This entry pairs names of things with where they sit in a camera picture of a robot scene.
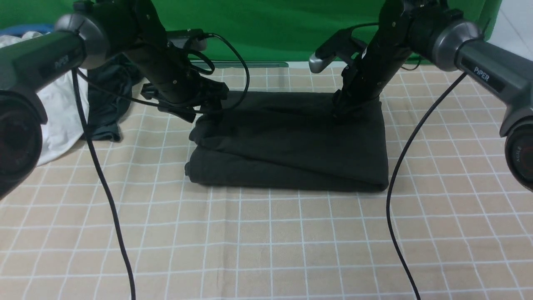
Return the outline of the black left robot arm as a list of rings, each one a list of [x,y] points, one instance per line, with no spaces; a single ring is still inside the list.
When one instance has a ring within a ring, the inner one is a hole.
[[[167,38],[150,0],[90,0],[74,3],[52,33],[1,49],[1,197],[34,170],[47,114],[37,93],[78,68],[93,70],[124,54],[152,84],[160,111],[193,122],[197,111],[220,113],[226,84],[204,77],[192,65],[190,32],[184,48]]]

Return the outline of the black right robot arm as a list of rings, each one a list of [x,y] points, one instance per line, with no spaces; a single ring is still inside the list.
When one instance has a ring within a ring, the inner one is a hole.
[[[514,178],[532,190],[532,62],[483,40],[478,25],[444,0],[387,0],[379,26],[334,101],[346,114],[379,97],[412,53],[445,72],[460,70],[506,106],[499,134]]]

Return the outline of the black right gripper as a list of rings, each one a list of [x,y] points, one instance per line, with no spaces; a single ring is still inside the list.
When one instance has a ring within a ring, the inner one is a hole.
[[[411,49],[403,43],[375,37],[344,73],[343,87],[334,99],[333,116],[349,118],[379,100],[384,87],[400,70]]]

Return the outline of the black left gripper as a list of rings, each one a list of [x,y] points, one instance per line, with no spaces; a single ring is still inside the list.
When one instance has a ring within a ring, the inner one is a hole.
[[[223,112],[222,101],[227,99],[229,88],[223,82],[203,79],[189,55],[207,61],[199,51],[179,49],[168,42],[141,42],[125,51],[159,93],[158,110],[193,123],[198,113]]]

